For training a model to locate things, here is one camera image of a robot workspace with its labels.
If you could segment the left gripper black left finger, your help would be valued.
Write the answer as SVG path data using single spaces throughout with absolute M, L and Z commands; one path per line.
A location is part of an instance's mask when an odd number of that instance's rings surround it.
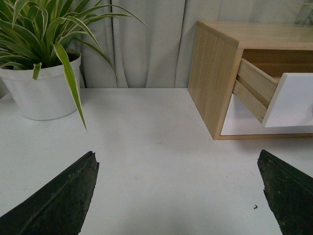
M 89 151 L 1 216 L 2 235 L 77 235 L 93 197 L 99 162 Z

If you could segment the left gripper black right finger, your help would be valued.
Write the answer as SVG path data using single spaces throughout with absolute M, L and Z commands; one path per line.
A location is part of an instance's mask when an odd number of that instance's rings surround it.
M 257 161 L 264 194 L 284 235 L 313 233 L 313 178 L 262 150 Z

